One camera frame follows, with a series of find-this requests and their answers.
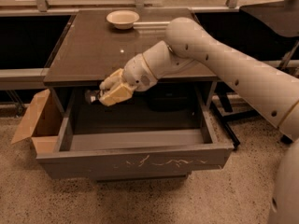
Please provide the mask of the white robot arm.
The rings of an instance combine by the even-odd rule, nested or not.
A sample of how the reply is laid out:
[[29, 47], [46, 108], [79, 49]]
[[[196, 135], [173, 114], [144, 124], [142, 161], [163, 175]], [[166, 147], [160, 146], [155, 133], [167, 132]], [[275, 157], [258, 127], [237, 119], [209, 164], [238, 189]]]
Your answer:
[[176, 73], [192, 59], [204, 64], [260, 115], [292, 140], [278, 168], [268, 224], [299, 224], [299, 80], [228, 47], [188, 18], [176, 18], [165, 40], [136, 55], [100, 85], [99, 100], [114, 105]]

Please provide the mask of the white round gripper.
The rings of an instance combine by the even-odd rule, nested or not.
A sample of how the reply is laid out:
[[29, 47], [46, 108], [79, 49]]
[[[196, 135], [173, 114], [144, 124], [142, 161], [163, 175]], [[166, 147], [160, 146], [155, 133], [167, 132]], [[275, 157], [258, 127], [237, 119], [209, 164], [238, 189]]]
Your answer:
[[[128, 84], [121, 83], [122, 78]], [[151, 73], [143, 55], [138, 54], [123, 69], [116, 70], [101, 82], [99, 101], [105, 106], [112, 106], [131, 99], [135, 90], [147, 91], [157, 82], [158, 79]]]

